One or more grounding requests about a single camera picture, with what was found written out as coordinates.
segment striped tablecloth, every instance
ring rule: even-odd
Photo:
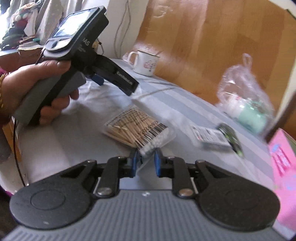
[[[164,155],[182,157],[188,163],[203,159],[252,181],[273,188],[273,171],[267,145],[248,130],[229,119],[215,106],[182,88],[157,77],[134,73],[129,65],[114,60],[139,81],[131,97],[106,82],[98,86],[87,81],[80,87],[80,98],[49,127],[22,128],[19,132],[20,150],[30,182],[35,182],[86,159],[106,162],[110,157],[129,153],[129,148],[102,134],[103,124],[114,113],[135,104],[157,120],[173,127],[176,138],[162,148]],[[191,141],[190,125],[215,128],[225,122],[237,133],[245,159],[234,152],[221,153],[196,148]],[[121,188],[167,189],[171,181],[157,178],[150,161],[133,179],[120,181]],[[286,238],[293,232],[276,223],[275,228]]]

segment gold bracelet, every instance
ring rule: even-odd
[[[0,109],[3,109],[3,107],[4,107],[3,99],[2,99],[2,82],[6,76],[7,76],[7,74],[3,74],[0,77]]]

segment device screen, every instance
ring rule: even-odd
[[[55,30],[52,38],[72,36],[95,10],[95,8],[92,8],[66,17],[62,24]]]

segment white mug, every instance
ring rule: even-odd
[[[132,54],[137,55],[134,64],[131,64]],[[152,76],[159,58],[159,56],[138,50],[138,52],[130,52],[128,55],[128,64],[137,74]]]

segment white cord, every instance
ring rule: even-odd
[[[121,43],[120,43],[120,53],[119,53],[120,56],[119,56],[118,53],[117,53],[117,48],[116,48],[117,35],[118,35],[118,32],[119,32],[119,29],[120,29],[121,25],[123,24],[123,20],[124,20],[124,17],[125,17],[125,15],[126,15],[126,11],[127,11],[127,10],[128,10],[128,18],[129,18],[129,21],[128,21],[128,26],[127,26],[127,28],[126,28],[126,31],[125,31],[125,33],[124,33],[124,35],[123,35],[123,38],[122,38],[122,40],[121,40]],[[121,53],[122,53],[122,45],[123,45],[124,38],[126,37],[126,34],[127,34],[127,32],[128,32],[128,29],[129,29],[130,25],[131,25],[131,10],[130,10],[130,5],[129,5],[129,0],[127,0],[127,1],[126,1],[126,7],[125,7],[125,10],[124,10],[124,13],[123,13],[122,19],[121,19],[121,21],[120,21],[120,24],[119,24],[119,26],[118,26],[118,28],[117,28],[117,30],[116,30],[115,38],[114,38],[114,43],[113,43],[115,56],[116,56],[116,58],[118,58],[118,59],[121,57]]]

